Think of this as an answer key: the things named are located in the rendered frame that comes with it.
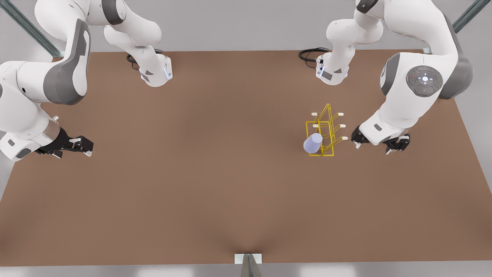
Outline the lavender cup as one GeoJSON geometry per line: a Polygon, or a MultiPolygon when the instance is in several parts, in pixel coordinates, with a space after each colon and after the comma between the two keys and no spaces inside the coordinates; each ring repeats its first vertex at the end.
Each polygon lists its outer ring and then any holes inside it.
{"type": "Polygon", "coordinates": [[[303,144],[304,150],[309,154],[317,153],[323,142],[323,137],[319,133],[311,134],[303,144]]]}

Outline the silver frame post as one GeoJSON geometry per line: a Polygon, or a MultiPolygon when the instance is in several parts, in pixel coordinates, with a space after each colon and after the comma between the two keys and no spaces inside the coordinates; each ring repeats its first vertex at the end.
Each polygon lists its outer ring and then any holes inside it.
{"type": "Polygon", "coordinates": [[[258,267],[262,254],[235,254],[235,264],[241,264],[240,277],[263,277],[258,267]]]}
{"type": "Polygon", "coordinates": [[[63,52],[47,38],[42,32],[10,1],[0,0],[0,8],[4,10],[28,35],[44,48],[53,58],[62,58],[63,52]]]}
{"type": "Polygon", "coordinates": [[[492,47],[492,0],[432,0],[450,20],[468,58],[492,47]]]}

